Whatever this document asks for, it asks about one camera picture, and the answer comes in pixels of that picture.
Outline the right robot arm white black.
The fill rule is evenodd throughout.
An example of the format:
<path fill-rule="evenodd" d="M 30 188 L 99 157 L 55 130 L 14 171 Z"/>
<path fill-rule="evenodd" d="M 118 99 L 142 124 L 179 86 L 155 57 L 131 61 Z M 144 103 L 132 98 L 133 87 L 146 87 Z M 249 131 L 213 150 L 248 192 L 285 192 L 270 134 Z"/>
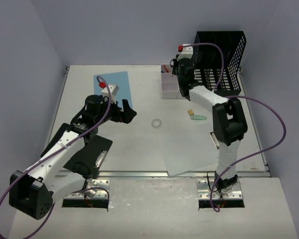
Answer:
<path fill-rule="evenodd" d="M 219 142 L 218 165 L 215 171 L 213 192 L 223 196 L 237 183 L 238 175 L 233 163 L 238 148 L 247 132 L 247 122 L 240 100 L 229 100 L 208 90 L 195 79 L 194 61 L 190 57 L 172 60 L 172 74 L 177 77 L 182 97 L 199 104 L 212 114 L 213 133 Z"/>

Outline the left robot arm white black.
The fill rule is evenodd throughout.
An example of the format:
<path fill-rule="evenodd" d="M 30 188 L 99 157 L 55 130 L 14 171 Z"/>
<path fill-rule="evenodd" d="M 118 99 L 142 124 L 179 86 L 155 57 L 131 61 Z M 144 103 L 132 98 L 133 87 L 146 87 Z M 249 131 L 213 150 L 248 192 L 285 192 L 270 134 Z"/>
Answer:
<path fill-rule="evenodd" d="M 128 100 L 108 103 L 108 97 L 90 95 L 70 123 L 63 123 L 41 154 L 38 165 L 10 177 L 9 205 L 40 220 L 60 199 L 73 192 L 93 192 L 97 175 L 112 141 L 98 135 L 107 121 L 129 124 L 137 115 Z"/>

